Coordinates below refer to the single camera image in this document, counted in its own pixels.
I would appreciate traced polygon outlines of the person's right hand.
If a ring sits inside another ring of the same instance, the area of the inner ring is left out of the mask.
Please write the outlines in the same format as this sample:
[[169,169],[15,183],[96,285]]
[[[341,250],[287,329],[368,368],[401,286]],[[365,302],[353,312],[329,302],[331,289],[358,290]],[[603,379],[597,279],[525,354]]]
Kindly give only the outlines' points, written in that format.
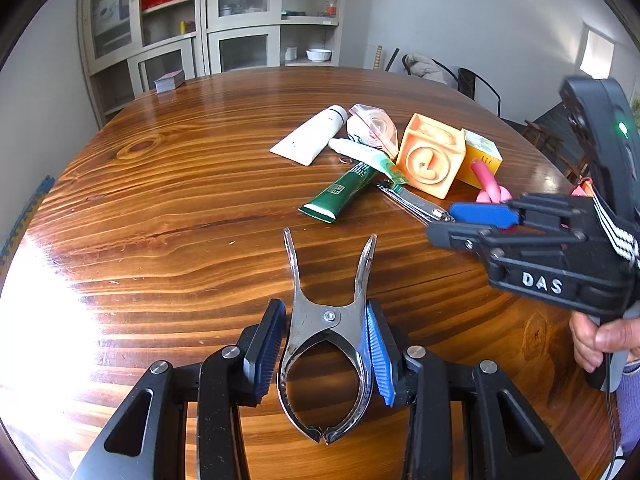
[[620,318],[597,326],[587,315],[570,315],[570,332],[577,364],[586,372],[594,372],[603,362],[605,353],[626,352],[627,362],[637,362],[640,347],[638,318]]

